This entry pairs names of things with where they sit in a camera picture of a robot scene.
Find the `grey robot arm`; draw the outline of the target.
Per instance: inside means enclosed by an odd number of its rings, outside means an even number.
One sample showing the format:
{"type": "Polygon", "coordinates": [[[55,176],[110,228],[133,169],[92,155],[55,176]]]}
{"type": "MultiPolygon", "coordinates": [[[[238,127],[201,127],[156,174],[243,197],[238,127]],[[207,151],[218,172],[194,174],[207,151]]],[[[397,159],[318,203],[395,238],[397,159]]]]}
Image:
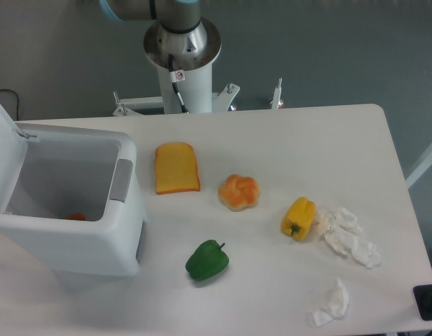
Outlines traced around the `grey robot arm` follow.
{"type": "Polygon", "coordinates": [[[102,11],[112,20],[157,20],[173,34],[185,34],[201,22],[199,1],[127,0],[99,1],[102,11]]]}

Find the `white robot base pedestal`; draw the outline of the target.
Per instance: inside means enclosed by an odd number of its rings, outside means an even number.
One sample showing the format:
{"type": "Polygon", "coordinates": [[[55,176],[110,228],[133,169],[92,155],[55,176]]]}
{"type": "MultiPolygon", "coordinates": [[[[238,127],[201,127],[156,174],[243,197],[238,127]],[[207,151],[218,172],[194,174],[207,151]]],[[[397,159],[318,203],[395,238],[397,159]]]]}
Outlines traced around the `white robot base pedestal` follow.
{"type": "Polygon", "coordinates": [[[213,91],[213,63],[221,45],[219,31],[205,18],[185,34],[173,34],[153,23],[145,34],[144,50],[157,70],[161,95],[121,99],[114,92],[114,116],[158,108],[165,114],[234,111],[232,103],[240,86],[228,83],[220,92],[213,91]]]}

